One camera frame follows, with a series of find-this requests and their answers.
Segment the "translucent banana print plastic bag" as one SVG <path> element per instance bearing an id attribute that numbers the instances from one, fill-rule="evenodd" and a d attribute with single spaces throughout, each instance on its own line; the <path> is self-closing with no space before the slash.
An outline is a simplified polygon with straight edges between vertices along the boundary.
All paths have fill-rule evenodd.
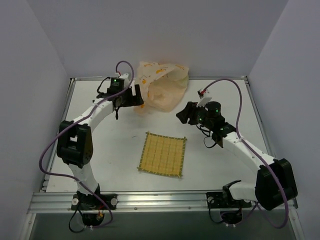
<path id="1" fill-rule="evenodd" d="M 141 61 L 135 82 L 144 103 L 134 111 L 146 114 L 152 109 L 171 112 L 183 99 L 189 83 L 189 67 L 173 63 Z"/>

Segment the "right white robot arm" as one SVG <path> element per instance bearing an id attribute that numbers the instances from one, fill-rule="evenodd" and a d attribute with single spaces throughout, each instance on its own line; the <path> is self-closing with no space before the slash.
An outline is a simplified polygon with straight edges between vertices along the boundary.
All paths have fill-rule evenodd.
<path id="1" fill-rule="evenodd" d="M 297 197 L 298 189 L 290 162 L 285 158 L 276 159 L 246 141 L 222 116 L 219 102 L 210 101 L 199 106 L 189 101 L 176 117 L 182 124 L 208 129 L 215 144 L 233 153 L 255 174 L 255 184 L 235 180 L 223 186 L 222 195 L 227 203 L 255 201 L 270 211 Z"/>

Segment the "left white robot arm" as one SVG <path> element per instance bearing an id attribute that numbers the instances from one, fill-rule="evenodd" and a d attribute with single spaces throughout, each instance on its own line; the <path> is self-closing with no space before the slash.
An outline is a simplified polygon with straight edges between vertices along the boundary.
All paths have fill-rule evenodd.
<path id="1" fill-rule="evenodd" d="M 100 194 L 90 161 L 94 147 L 92 133 L 107 116 L 115 113 L 119 118 L 119 108 L 135 107 L 144 104 L 138 84 L 129 86 L 126 78 L 112 77 L 106 92 L 99 92 L 92 105 L 79 117 L 59 126 L 56 154 L 71 169 L 77 182 L 77 193 L 85 196 Z"/>

